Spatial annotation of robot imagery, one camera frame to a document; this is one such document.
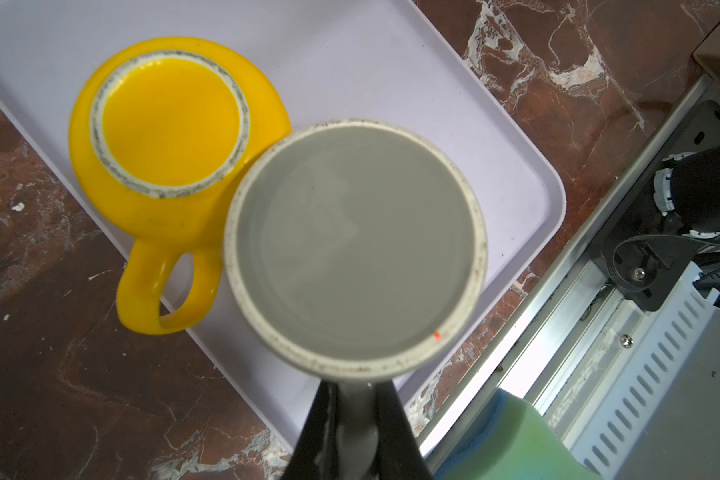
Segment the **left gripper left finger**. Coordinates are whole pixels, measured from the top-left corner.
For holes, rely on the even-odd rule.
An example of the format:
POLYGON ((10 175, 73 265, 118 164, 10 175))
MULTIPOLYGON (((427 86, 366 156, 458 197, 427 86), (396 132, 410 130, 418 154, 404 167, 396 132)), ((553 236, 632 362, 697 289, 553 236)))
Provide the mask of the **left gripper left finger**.
POLYGON ((323 380, 282 480, 338 477, 337 420, 338 385, 323 380))

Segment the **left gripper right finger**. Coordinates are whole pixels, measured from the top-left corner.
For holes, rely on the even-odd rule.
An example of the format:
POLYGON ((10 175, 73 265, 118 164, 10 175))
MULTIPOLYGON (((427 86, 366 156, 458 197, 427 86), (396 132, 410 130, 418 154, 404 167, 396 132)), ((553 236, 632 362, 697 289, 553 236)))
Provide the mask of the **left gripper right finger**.
POLYGON ((374 385, 378 446, 375 468, 379 479, 432 480, 419 451, 405 410, 392 381, 374 385))

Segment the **grey mug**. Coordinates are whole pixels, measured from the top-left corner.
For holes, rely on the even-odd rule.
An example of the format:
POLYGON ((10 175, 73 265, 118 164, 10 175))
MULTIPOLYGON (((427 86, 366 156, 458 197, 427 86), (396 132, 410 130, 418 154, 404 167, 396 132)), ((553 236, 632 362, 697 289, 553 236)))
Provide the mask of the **grey mug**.
POLYGON ((487 253, 463 174, 394 125, 313 126, 244 177, 225 228, 230 288, 271 352, 338 385, 336 479, 379 479, 374 385, 458 339, 487 253))

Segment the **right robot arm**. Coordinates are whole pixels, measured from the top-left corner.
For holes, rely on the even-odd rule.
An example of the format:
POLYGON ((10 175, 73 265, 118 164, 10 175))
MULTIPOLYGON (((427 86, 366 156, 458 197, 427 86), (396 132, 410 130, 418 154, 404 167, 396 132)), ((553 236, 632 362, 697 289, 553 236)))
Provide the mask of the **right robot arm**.
MULTIPOLYGON (((687 243, 720 247, 720 145, 668 158, 654 174, 653 188, 657 208, 680 220, 687 243)), ((713 267, 696 285, 720 290, 720 254, 699 254, 695 263, 713 267)))

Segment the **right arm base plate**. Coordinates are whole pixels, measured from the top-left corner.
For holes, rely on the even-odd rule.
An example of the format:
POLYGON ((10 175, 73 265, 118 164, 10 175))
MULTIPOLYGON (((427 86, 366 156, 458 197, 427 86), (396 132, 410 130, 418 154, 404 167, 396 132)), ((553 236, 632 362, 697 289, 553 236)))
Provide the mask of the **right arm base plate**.
MULTIPOLYGON (((620 292, 646 311, 658 310, 681 275, 699 254, 720 254, 717 245, 685 241, 680 220, 659 211, 654 202, 654 174, 664 162, 687 152, 720 145, 720 104, 694 106, 629 189, 589 247, 589 254, 620 292)), ((698 266, 699 278, 712 266, 698 266)))

